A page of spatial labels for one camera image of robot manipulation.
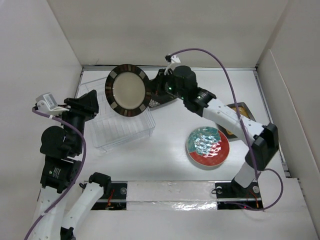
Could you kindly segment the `round plate black checkered rim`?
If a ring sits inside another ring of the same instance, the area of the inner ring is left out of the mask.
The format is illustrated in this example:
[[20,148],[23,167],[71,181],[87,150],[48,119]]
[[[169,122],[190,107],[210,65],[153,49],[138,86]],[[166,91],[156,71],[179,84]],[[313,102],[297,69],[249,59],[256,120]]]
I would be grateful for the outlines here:
[[105,81],[106,100],[116,113],[135,117],[144,112],[152,98],[150,80],[146,73],[133,64],[113,68]]

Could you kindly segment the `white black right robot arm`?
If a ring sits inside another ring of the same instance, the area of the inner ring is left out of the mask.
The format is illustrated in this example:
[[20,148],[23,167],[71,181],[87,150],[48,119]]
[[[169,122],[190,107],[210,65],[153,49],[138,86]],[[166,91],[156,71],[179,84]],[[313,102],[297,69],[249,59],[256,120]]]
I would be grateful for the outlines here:
[[246,194],[256,174],[266,169],[279,150],[277,126],[273,123],[263,125],[238,115],[213,93],[199,87],[195,72],[185,65],[176,67],[170,73],[160,69],[149,86],[156,95],[169,94],[181,99],[190,112],[232,132],[248,146],[245,162],[231,181],[231,191],[235,196]]

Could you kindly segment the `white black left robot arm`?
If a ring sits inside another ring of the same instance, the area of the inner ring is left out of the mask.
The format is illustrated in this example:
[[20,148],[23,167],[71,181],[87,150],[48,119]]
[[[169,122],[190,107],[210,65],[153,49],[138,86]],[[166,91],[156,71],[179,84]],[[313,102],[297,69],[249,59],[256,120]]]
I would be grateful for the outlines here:
[[36,210],[26,240],[74,240],[76,231],[100,198],[114,195],[111,177],[93,173],[80,184],[82,193],[66,212],[69,192],[76,183],[86,160],[85,123],[99,112],[97,91],[91,90],[78,98],[66,98],[57,104],[48,92],[36,98],[32,112],[58,122],[41,135],[40,153],[44,166],[40,178]]

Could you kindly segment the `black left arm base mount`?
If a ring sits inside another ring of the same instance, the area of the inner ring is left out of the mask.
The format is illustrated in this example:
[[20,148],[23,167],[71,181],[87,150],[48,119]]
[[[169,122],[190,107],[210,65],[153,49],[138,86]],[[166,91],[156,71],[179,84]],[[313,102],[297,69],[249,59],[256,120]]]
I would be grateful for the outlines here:
[[127,181],[113,181],[107,195],[103,195],[91,210],[122,211],[127,209]]

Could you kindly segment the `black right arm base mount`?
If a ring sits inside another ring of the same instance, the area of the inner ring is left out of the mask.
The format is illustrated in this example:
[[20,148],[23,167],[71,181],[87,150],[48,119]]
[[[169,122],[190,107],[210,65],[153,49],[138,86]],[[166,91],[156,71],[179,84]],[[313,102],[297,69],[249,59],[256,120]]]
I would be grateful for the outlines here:
[[247,188],[233,189],[230,181],[215,182],[211,194],[216,197],[218,210],[262,209],[259,184],[253,181]]

